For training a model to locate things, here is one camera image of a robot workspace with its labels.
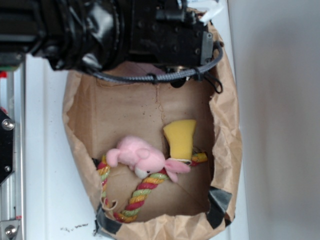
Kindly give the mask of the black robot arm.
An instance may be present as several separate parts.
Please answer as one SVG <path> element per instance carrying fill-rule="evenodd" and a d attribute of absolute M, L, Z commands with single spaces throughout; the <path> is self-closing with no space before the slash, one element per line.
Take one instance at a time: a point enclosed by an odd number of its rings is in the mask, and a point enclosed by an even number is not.
<path fill-rule="evenodd" d="M 0 69 L 28 54 L 87 74 L 125 61 L 198 67 L 211 60 L 213 39 L 185 0 L 3 0 Z"/>

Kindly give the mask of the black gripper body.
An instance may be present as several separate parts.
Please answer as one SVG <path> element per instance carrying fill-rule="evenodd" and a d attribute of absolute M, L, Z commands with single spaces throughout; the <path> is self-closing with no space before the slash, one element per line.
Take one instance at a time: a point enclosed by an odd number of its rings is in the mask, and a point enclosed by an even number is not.
<path fill-rule="evenodd" d="M 129 60 L 165 67 L 198 67 L 213 55 L 208 27 L 186 0 L 134 0 Z"/>

